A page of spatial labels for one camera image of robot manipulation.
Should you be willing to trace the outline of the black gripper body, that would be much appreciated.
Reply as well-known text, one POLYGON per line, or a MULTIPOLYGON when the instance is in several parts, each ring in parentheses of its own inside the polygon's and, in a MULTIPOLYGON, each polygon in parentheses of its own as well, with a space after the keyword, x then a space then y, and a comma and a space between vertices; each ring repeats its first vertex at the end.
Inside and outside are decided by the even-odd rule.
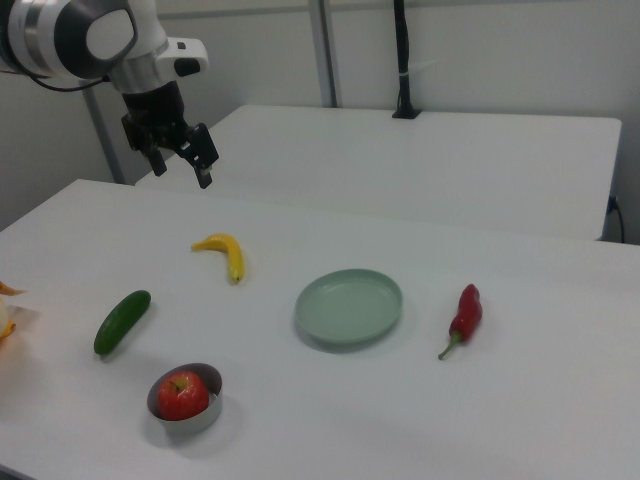
POLYGON ((176 150, 189 142, 192 127, 184 119, 184 102, 176 81, 122 97, 127 107, 122 125, 132 150, 176 150))

